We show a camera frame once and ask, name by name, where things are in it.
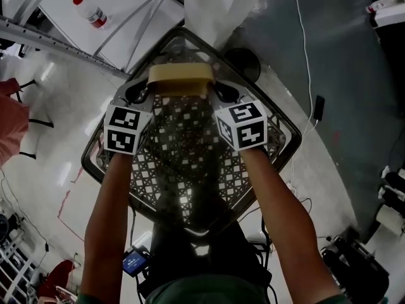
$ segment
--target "green shirt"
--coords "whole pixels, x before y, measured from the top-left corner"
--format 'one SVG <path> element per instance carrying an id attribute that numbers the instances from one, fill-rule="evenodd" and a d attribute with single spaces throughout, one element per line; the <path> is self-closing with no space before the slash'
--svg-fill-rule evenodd
<path id="1" fill-rule="evenodd" d="M 98 304 L 91 296 L 80 294 L 76 304 Z M 230 275 L 197 275 L 169 282 L 155 289 L 146 304 L 267 304 L 265 290 L 244 279 Z M 343 295 L 319 304 L 350 304 Z"/>

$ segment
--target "black cable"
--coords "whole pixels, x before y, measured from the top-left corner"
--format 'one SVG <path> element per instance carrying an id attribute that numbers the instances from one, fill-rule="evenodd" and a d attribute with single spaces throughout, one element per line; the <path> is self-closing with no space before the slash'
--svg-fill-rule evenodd
<path id="1" fill-rule="evenodd" d="M 139 298 L 139 303 L 140 304 L 144 304 L 144 302 L 142 301 L 142 297 L 140 297 L 140 292 L 139 292 L 139 280 L 138 280 L 138 276 L 135 276 L 135 280 L 137 281 L 137 293 L 138 293 L 138 298 Z"/>
<path id="2" fill-rule="evenodd" d="M 17 197 L 14 195 L 13 191 L 11 190 L 10 184 L 9 184 L 9 182 L 8 182 L 8 180 L 7 180 L 6 175 L 4 174 L 4 171 L 3 171 L 2 169 L 0 169 L 0 171 L 3 173 L 3 176 L 4 176 L 3 180 L 6 179 L 8 189 L 10 190 L 10 192 L 11 192 L 11 194 L 13 195 L 15 201 L 17 202 L 18 208 L 20 209 L 20 211 L 22 212 L 22 214 L 25 216 L 25 218 L 30 222 L 30 224 L 32 225 L 32 227 L 37 231 L 38 235 L 39 235 L 42 239 L 44 239 L 44 241 L 45 241 L 45 247 L 46 247 L 46 246 L 47 246 L 47 242 L 48 242 L 47 239 L 41 234 L 41 232 L 39 232 L 38 228 L 31 222 L 31 220 L 30 220 L 30 218 L 28 217 L 28 215 L 21 209 L 20 203 L 18 202 Z M 3 190 L 4 197 L 6 197 L 6 193 L 4 192 L 4 189 L 3 189 L 3 180 L 1 181 L 1 189 Z"/>
<path id="3" fill-rule="evenodd" d="M 265 260 L 263 259 L 263 255 L 260 252 L 260 264 L 263 266 L 265 264 Z"/>
<path id="4" fill-rule="evenodd" d="M 269 299 L 269 297 L 268 297 L 267 288 L 265 288 L 265 298 L 266 298 L 266 303 L 267 303 L 267 304 L 271 304 L 271 303 L 270 303 L 270 299 Z"/>
<path id="5" fill-rule="evenodd" d="M 332 238 L 330 236 L 317 236 L 316 238 L 317 239 L 326 239 L 327 241 L 329 241 L 333 244 Z"/>
<path id="6" fill-rule="evenodd" d="M 265 220 L 263 219 L 263 216 L 261 217 L 261 231 L 265 235 L 266 238 L 266 260 L 265 260 L 265 269 L 267 269 L 268 265 L 268 258 L 270 256 L 270 237 L 268 236 L 268 233 L 266 231 L 266 226 L 265 226 Z"/>
<path id="7" fill-rule="evenodd" d="M 71 276 L 70 276 L 70 287 L 69 287 L 69 289 L 73 289 L 73 274 L 75 273 L 74 270 L 75 270 L 75 262 L 76 262 L 76 256 L 77 256 L 77 255 L 78 255 L 78 254 L 75 253 L 74 256 L 73 256 L 72 274 L 71 274 Z"/>
<path id="8" fill-rule="evenodd" d="M 129 237 L 130 246 L 132 246 L 132 239 L 134 237 L 135 218 L 136 218 L 137 214 L 135 212 L 135 208 L 132 205 L 131 201 L 129 202 L 129 205 L 131 206 L 131 209 L 132 209 L 132 226 L 131 226 L 131 234 L 130 234 L 130 237 Z"/>
<path id="9" fill-rule="evenodd" d="M 238 223 L 240 223 L 245 217 L 247 217 L 250 213 L 253 213 L 253 212 L 255 212 L 256 210 L 258 210 L 258 209 L 260 209 L 260 207 L 257 207 L 257 208 L 255 208 L 255 209 L 253 209 L 253 210 L 251 210 L 250 212 L 247 212 L 239 221 L 238 221 Z"/>
<path id="10" fill-rule="evenodd" d="M 20 93 L 19 93 L 18 91 L 16 92 L 16 95 L 17 95 L 17 100 L 18 100 L 18 102 L 19 102 L 20 104 L 22 104 L 23 102 L 22 102 L 22 100 L 21 100 Z"/>
<path id="11" fill-rule="evenodd" d="M 274 300 L 275 300 L 276 304 L 278 304 L 276 291 L 274 290 L 274 288 L 273 288 L 271 285 L 269 285 L 268 287 L 269 287 L 269 288 L 271 289 L 271 291 L 273 292 Z"/>
<path id="12" fill-rule="evenodd" d="M 311 213 L 311 210 L 312 210 L 312 199 L 307 197 L 307 198 L 304 198 L 303 200 L 301 200 L 300 203 L 302 204 L 307 200 L 309 200 L 309 202 L 310 202 L 309 211 L 308 211 L 308 214 L 309 214 L 309 213 Z"/>
<path id="13" fill-rule="evenodd" d="M 7 200 L 8 203 L 10 204 L 11 210 L 12 210 L 13 212 L 15 212 L 15 211 L 14 211 L 14 208 L 13 208 L 13 204 L 11 204 L 11 201 L 8 200 L 8 198 L 7 198 L 7 196 L 6 196 L 6 192 L 4 191 L 4 188 L 3 188 L 3 181 L 6 179 L 6 176 L 4 175 L 3 170 L 1 170 L 1 172 L 3 173 L 3 179 L 1 179 L 1 182 L 0 182 L 1 190 L 2 190 L 2 192 L 3 192 L 4 198 L 6 198 L 6 200 Z"/>
<path id="14" fill-rule="evenodd" d="M 30 278 L 30 282 L 29 282 L 30 285 L 32 285 L 32 284 L 31 284 L 31 280 L 32 280 L 32 278 L 33 278 L 35 272 L 38 270 L 39 266 L 41 266 L 42 261 L 44 261 L 44 258 L 45 258 L 45 256 L 46 256 L 47 253 L 48 253 L 48 251 L 45 250 L 44 256 L 43 256 L 42 259 L 40 260 L 40 262 L 39 262 L 37 268 L 35 268 L 34 271 L 32 272 L 32 275 L 31 275 L 31 278 Z"/>

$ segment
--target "metal rail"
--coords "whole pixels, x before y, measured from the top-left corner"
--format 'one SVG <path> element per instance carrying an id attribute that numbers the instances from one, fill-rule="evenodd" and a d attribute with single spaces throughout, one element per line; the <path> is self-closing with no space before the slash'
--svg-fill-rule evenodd
<path id="1" fill-rule="evenodd" d="M 128 73 L 125 73 L 123 70 L 105 62 L 100 57 L 86 53 L 85 51 L 62 42 L 47 33 L 37 30 L 36 28 L 18 25 L 3 16 L 0 16 L 0 37 L 19 44 L 26 44 L 34 48 L 44 49 L 71 60 L 84 61 L 123 79 L 128 79 L 129 77 Z"/>

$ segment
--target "person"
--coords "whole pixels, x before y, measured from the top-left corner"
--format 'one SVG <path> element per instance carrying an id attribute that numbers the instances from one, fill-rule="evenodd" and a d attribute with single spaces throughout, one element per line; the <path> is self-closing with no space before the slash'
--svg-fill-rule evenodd
<path id="1" fill-rule="evenodd" d="M 350 303 L 321 259 L 310 216 L 268 157 L 257 148 L 241 151 L 240 155 L 293 302 Z M 119 153 L 109 164 L 85 233 L 78 304 L 120 301 L 131 167 L 132 156 Z M 156 261 L 146 278 L 146 282 L 151 281 L 145 290 L 147 304 L 267 303 L 269 280 L 258 268 L 259 260 L 238 223 L 213 240 L 208 260 L 202 262 L 203 258 L 193 252 L 181 233 L 161 237 L 157 246 L 152 242 L 151 254 Z"/>

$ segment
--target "wire mesh basket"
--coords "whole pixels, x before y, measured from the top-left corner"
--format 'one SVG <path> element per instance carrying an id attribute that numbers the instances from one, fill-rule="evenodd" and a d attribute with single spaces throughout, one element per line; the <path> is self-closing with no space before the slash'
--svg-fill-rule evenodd
<path id="1" fill-rule="evenodd" d="M 147 77 L 155 64 L 186 62 L 209 63 L 215 79 L 242 85 L 262 102 L 268 114 L 266 148 L 280 171 L 301 143 L 297 127 L 256 85 L 187 29 L 169 31 L 139 61 L 129 80 Z M 162 226 L 183 227 L 195 243 L 207 243 L 255 200 L 245 165 L 220 138 L 208 98 L 156 96 L 153 113 L 148 138 L 132 164 L 132 206 Z M 109 164 L 103 122 L 102 118 L 82 155 L 84 170 L 99 182 Z"/>

